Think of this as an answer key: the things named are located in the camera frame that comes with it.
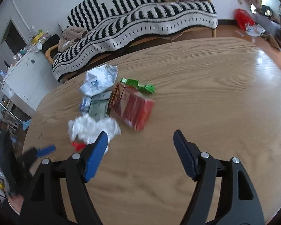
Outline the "left hand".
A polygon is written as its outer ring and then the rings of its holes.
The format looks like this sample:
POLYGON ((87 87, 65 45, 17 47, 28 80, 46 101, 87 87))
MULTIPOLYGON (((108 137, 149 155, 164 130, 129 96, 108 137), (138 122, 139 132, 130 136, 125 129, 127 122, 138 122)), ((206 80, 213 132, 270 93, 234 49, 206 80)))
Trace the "left hand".
POLYGON ((14 210, 14 212, 17 215, 20 215, 24 197, 19 194, 19 195, 14 195, 14 196, 8 196, 7 200, 8 200, 10 207, 12 208, 12 210, 14 210))

